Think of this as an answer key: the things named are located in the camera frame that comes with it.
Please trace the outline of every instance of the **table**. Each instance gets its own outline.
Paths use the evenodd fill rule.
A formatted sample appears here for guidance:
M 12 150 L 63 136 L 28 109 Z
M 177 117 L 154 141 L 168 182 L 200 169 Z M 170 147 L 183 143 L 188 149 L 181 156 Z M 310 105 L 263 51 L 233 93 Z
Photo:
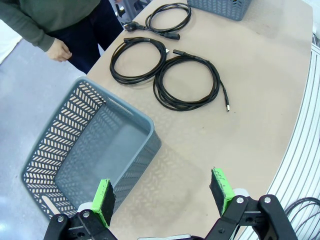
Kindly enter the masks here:
M 174 0 L 153 0 L 137 17 L 143 24 L 156 7 Z M 182 10 L 157 16 L 155 27 L 180 22 Z M 150 116 L 162 147 L 114 214 L 111 231 L 120 239 L 167 237 L 191 233 L 204 237 L 219 214 L 209 189 L 211 168 L 225 172 L 233 188 L 252 198 L 265 194 L 282 161 L 300 109 L 308 75 L 312 9 L 301 0 L 253 0 L 243 21 L 192 9 L 179 41 L 151 32 L 123 32 L 88 73 L 88 77 Z M 222 91 L 210 104 L 190 112 L 161 106 L 152 83 L 123 86 L 111 76 L 111 55 L 123 38 L 150 37 L 170 50 L 210 60 L 219 71 Z M 150 70 L 159 53 L 148 43 L 136 45 L 118 60 L 124 75 Z M 211 89 L 210 73 L 184 63 L 165 76 L 170 93 L 197 100 Z

